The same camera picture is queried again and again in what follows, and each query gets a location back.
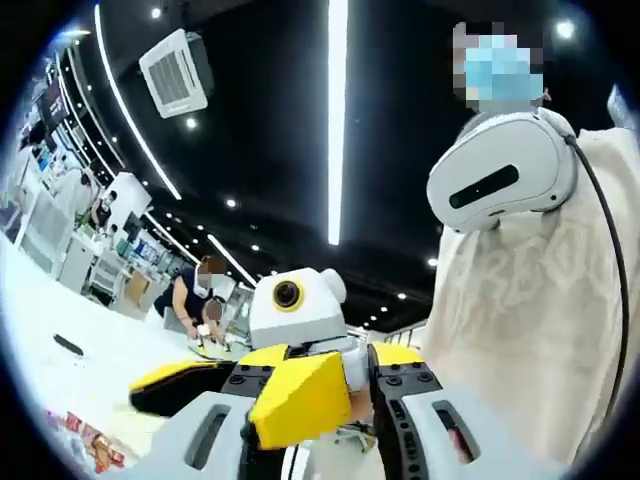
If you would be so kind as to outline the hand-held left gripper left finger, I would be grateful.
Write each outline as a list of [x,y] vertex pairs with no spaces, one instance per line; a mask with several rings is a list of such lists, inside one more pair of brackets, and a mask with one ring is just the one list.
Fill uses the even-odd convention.
[[124,479],[281,479],[285,450],[264,450],[249,414],[274,369],[248,355],[220,392],[204,392],[153,434],[148,453],[122,471]]

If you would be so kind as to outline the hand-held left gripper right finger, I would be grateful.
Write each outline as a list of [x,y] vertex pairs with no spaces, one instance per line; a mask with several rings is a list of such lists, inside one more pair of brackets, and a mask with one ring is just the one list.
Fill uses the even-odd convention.
[[368,346],[374,430],[388,479],[503,479],[504,441],[491,412],[446,389],[411,349]]

